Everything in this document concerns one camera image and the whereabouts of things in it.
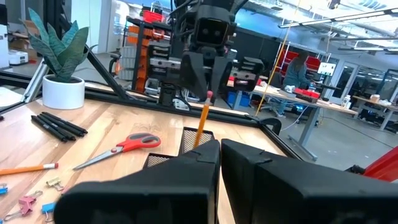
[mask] blue binder clip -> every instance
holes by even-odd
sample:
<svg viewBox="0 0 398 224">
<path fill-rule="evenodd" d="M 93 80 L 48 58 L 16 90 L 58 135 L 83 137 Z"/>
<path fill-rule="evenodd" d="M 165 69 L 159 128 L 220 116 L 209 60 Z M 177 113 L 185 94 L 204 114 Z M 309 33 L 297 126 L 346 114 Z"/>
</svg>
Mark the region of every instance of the blue binder clip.
<svg viewBox="0 0 398 224">
<path fill-rule="evenodd" d="M 0 195 L 6 194 L 8 191 L 7 184 L 0 184 Z"/>
<path fill-rule="evenodd" d="M 42 205 L 42 214 L 45 214 L 45 222 L 53 221 L 53 219 L 50 219 L 49 213 L 54 212 L 54 208 L 55 208 L 55 202 Z"/>
</svg>

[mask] blue bin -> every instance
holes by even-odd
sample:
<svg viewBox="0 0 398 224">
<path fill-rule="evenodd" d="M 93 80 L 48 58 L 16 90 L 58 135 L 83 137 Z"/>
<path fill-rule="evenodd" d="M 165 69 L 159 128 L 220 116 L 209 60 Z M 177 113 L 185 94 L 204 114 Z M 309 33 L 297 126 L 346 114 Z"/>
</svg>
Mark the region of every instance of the blue bin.
<svg viewBox="0 0 398 224">
<path fill-rule="evenodd" d="M 236 93 L 234 92 L 228 92 L 228 103 L 233 105 L 236 99 Z M 250 104 L 250 95 L 247 93 L 242 94 L 241 101 L 239 102 L 240 106 L 248 107 Z"/>
</svg>

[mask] workbench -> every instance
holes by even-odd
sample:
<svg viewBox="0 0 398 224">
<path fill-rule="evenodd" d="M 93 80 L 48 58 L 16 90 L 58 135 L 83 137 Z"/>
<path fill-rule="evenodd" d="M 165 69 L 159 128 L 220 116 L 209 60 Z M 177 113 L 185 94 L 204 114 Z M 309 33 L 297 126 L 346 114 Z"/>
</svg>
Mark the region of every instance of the workbench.
<svg viewBox="0 0 398 224">
<path fill-rule="evenodd" d="M 233 81 L 228 81 L 227 86 L 233 87 L 234 86 L 234 82 Z M 264 92 L 266 90 L 266 86 L 256 86 L 254 88 L 254 90 L 252 91 L 252 93 L 254 94 L 258 94 L 258 95 L 263 95 Z M 237 109 L 237 105 L 239 105 L 239 102 L 241 101 L 241 96 L 242 96 L 242 91 L 238 91 L 236 98 L 235 98 L 235 102 L 234 102 L 234 106 L 233 106 L 233 110 Z M 279 89 L 275 88 L 273 86 L 270 86 L 267 89 L 267 93 L 266 96 L 271 96 L 273 98 L 277 98 L 279 100 L 288 100 L 289 102 L 293 102 L 293 103 L 297 103 L 297 104 L 301 104 L 301 105 L 305 105 L 305 106 L 309 106 L 311 108 L 313 108 L 311 110 L 311 113 L 308 117 L 307 123 L 304 127 L 304 130 L 300 136 L 299 140 L 294 139 L 292 136 L 289 136 L 289 139 L 291 141 L 293 141 L 293 143 L 295 144 L 296 147 L 298 147 L 298 149 L 300 151 L 305 152 L 306 154 L 308 154 L 313 161 L 316 161 L 318 159 L 318 157 L 311 151 L 307 150 L 305 148 L 306 144 L 308 143 L 308 139 L 310 138 L 311 132 L 313 131 L 314 127 L 315 127 L 315 123 L 317 122 L 318 116 L 319 116 L 319 112 L 320 112 L 320 108 L 324 108 L 324 109 L 328 109 L 328 110 L 334 110 L 334 111 L 339 111 L 342 113 L 348 113 L 348 114 L 352 114 L 352 115 L 356 115 L 358 114 L 357 112 L 353 111 L 353 110 L 349 110 L 346 108 L 341 107 L 340 105 L 336 105 L 334 103 L 330 103 L 330 102 L 326 102 L 323 100 L 318 100 L 317 103 L 310 103 L 308 101 L 302 100 L 302 99 L 298 99 L 298 98 L 291 98 L 285 95 L 282 95 L 279 93 Z"/>
<path fill-rule="evenodd" d="M 353 96 L 353 98 L 356 98 L 358 100 L 359 106 L 358 106 L 358 114 L 356 114 L 354 116 L 355 119 L 358 118 L 358 115 L 361 114 L 363 109 L 366 109 L 368 111 L 372 111 L 377 113 L 379 116 L 383 116 L 384 117 L 384 121 L 383 123 L 380 125 L 380 130 L 383 131 L 386 126 L 388 121 L 390 121 L 391 116 L 394 112 L 398 112 L 398 107 L 397 106 L 392 106 L 392 105 L 384 105 L 382 103 L 379 102 L 373 102 L 370 99 L 365 99 L 359 96 Z M 365 103 L 371 103 L 373 105 L 377 105 L 380 106 L 382 108 L 382 110 L 377 110 L 375 108 L 371 108 L 368 106 L 365 106 Z"/>
<path fill-rule="evenodd" d="M 88 134 L 84 138 L 78 138 L 76 142 L 60 142 L 31 122 L 31 115 L 43 111 L 87 129 Z M 60 196 L 59 191 L 46 186 L 46 181 L 59 177 L 61 184 L 70 188 L 84 181 L 105 181 L 124 177 L 140 171 L 150 152 L 176 156 L 183 127 L 197 128 L 199 124 L 198 118 L 93 100 L 86 100 L 84 107 L 80 109 L 62 111 L 44 107 L 39 99 L 9 111 L 3 116 L 5 120 L 0 122 L 2 130 L 0 169 L 59 163 L 58 169 L 0 176 L 0 183 L 6 183 L 9 188 L 6 195 L 0 196 L 1 218 L 18 211 L 18 199 L 22 196 L 32 194 L 36 190 L 44 192 L 37 198 L 33 206 L 34 211 L 30 215 L 15 218 L 7 224 L 45 223 L 45 215 L 40 212 L 41 206 L 56 202 Z M 205 130 L 212 131 L 219 141 L 228 138 L 285 155 L 258 128 L 208 120 Z M 131 151 L 82 170 L 72 171 L 75 166 L 111 149 L 127 135 L 142 132 L 160 137 L 162 144 L 157 148 Z M 220 176 L 218 217 L 221 224 L 234 223 L 222 176 Z"/>
</svg>

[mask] scissors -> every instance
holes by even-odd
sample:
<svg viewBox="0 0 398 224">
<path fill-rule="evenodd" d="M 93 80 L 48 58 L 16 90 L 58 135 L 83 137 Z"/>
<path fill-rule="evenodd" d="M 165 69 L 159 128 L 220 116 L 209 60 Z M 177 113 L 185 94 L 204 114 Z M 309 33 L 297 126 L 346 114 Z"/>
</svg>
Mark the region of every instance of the scissors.
<svg viewBox="0 0 398 224">
<path fill-rule="evenodd" d="M 101 155 L 94 157 L 87 162 L 76 166 L 73 170 L 79 170 L 84 167 L 88 167 L 92 164 L 95 164 L 104 159 L 113 157 L 122 152 L 129 152 L 131 150 L 139 149 L 139 148 L 152 148 L 157 147 L 161 144 L 161 140 L 159 137 L 154 136 L 150 133 L 137 133 L 129 135 L 124 142 L 121 142 L 116 145 L 115 148 L 108 150 Z"/>
</svg>

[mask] gold binder clip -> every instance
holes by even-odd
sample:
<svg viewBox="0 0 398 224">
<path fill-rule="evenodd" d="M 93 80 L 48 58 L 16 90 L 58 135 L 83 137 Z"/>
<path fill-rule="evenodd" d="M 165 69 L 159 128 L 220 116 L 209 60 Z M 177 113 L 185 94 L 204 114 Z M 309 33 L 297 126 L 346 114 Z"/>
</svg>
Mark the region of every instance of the gold binder clip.
<svg viewBox="0 0 398 224">
<path fill-rule="evenodd" d="M 61 190 L 64 189 L 64 186 L 61 185 L 61 180 L 60 180 L 59 177 L 56 177 L 54 179 L 51 179 L 51 180 L 47 181 L 46 184 L 49 187 L 53 187 L 53 188 L 55 188 L 58 191 L 61 191 Z"/>
</svg>

